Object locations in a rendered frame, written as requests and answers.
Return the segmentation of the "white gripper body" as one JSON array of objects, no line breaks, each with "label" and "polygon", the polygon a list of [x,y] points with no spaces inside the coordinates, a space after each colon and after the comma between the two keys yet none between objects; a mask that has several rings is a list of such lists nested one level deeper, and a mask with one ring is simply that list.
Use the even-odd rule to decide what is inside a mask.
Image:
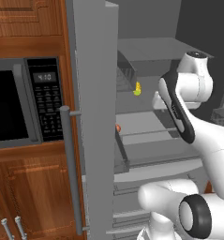
[{"label": "white gripper body", "polygon": [[152,100],[152,106],[155,110],[166,110],[166,104],[164,103],[163,99],[161,98],[158,91],[155,92],[153,100]]}]

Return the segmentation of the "dark clear fridge bin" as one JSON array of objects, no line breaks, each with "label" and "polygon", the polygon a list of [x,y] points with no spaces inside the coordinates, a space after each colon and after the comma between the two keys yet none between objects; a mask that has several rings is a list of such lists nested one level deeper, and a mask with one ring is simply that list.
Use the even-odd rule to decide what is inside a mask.
[{"label": "dark clear fridge bin", "polygon": [[117,52],[116,90],[118,92],[131,92],[136,89],[137,70],[120,52]]}]

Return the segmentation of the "grey fridge drawer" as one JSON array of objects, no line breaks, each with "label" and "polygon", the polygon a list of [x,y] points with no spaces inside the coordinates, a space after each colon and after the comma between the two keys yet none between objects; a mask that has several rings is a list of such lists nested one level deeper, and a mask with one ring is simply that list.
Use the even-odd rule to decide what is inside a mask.
[{"label": "grey fridge drawer", "polygon": [[198,152],[178,137],[177,130],[166,128],[131,134],[135,142],[124,144],[124,138],[115,127],[114,172],[127,173],[138,168],[160,163],[195,159]]}]

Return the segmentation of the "grey fridge shelf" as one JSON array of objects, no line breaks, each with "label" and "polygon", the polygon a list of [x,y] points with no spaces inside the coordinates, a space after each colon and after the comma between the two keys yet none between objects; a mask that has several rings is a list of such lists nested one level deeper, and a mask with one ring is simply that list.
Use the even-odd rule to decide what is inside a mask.
[{"label": "grey fridge shelf", "polygon": [[176,60],[186,52],[198,51],[172,37],[119,39],[118,50],[129,61]]}]

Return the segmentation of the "grey fridge door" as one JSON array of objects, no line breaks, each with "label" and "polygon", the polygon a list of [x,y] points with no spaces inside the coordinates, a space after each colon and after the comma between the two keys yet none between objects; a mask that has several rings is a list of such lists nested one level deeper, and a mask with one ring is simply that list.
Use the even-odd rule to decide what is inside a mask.
[{"label": "grey fridge door", "polygon": [[112,240],[118,10],[107,0],[66,0],[76,106],[81,110],[91,240]]}]

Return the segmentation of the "grey fridge body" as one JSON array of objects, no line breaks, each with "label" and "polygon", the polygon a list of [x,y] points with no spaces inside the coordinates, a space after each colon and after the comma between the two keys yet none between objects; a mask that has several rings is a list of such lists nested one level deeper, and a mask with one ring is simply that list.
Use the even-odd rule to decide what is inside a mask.
[{"label": "grey fridge body", "polygon": [[[118,40],[175,38],[207,55],[207,67],[213,79],[212,95],[190,112],[205,122],[215,124],[211,120],[213,109],[224,108],[224,0],[113,1],[119,7]],[[128,134],[124,144],[135,142],[135,137],[131,137],[134,133],[166,128],[177,130],[169,111],[155,110],[152,100],[158,91],[159,79],[168,71],[177,69],[182,58],[156,61],[127,59],[137,70],[137,82],[142,86],[142,93],[134,96],[133,91],[116,90],[116,123],[121,126],[121,135]],[[150,213],[139,204],[140,187],[172,179],[193,181],[200,194],[214,191],[200,154],[191,160],[114,173],[112,240],[137,240],[140,231],[150,221]]]}]

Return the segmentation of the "yellow corn cob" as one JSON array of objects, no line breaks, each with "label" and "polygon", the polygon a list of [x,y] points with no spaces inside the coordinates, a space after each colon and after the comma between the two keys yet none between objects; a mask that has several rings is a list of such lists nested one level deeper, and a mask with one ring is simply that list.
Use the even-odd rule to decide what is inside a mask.
[{"label": "yellow corn cob", "polygon": [[135,90],[133,91],[134,96],[139,96],[142,93],[142,86],[140,82],[136,82]]}]

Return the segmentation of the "black and grey microwave oven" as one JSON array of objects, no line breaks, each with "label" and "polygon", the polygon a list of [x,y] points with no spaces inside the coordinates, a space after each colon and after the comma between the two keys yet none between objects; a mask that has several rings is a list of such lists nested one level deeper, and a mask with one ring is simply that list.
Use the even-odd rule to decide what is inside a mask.
[{"label": "black and grey microwave oven", "polygon": [[56,57],[0,59],[0,148],[62,140],[62,105]]}]

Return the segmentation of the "brown wooden panelled cupboard door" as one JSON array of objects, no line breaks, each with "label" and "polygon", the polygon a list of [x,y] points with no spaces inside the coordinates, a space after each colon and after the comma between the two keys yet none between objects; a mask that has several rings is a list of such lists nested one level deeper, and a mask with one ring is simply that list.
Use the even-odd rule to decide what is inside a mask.
[{"label": "brown wooden panelled cupboard door", "polygon": [[86,240],[76,234],[63,155],[0,162],[0,190],[28,240]]}]

